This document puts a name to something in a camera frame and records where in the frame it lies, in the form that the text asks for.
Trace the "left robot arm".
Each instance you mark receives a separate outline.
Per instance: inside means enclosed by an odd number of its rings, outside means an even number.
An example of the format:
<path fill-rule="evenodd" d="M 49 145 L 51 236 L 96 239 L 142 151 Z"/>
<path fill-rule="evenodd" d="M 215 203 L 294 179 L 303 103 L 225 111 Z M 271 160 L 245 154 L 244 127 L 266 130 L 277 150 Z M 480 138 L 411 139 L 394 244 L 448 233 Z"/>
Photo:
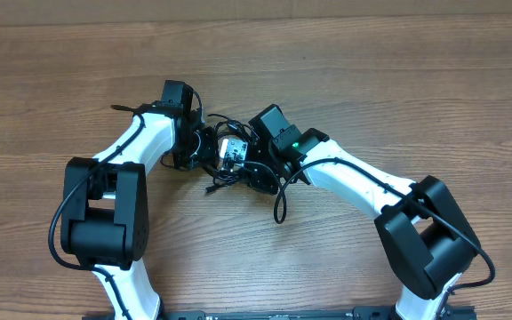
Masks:
<path fill-rule="evenodd" d="M 63 199 L 48 235 L 62 266 L 93 273 L 114 307 L 113 319 L 162 319 L 164 304 L 143 259 L 149 239 L 147 176 L 172 157 L 170 168 L 191 171 L 214 161 L 199 94 L 182 81 L 164 83 L 159 100 L 136 108 L 130 127 L 92 157 L 65 168 Z"/>

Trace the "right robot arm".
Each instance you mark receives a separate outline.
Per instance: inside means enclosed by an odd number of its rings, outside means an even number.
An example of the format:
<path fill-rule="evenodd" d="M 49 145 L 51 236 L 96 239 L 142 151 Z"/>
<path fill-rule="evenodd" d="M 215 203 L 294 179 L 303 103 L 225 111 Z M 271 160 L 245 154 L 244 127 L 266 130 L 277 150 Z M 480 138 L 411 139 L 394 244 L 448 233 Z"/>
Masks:
<path fill-rule="evenodd" d="M 450 319 L 455 285 L 477 256 L 476 234 L 439 179 L 420 182 L 379 170 L 317 129 L 301 132 L 275 104 L 249 122 L 255 153 L 287 183 L 301 180 L 354 205 L 373 220 L 389 266 L 402 283 L 397 319 Z"/>

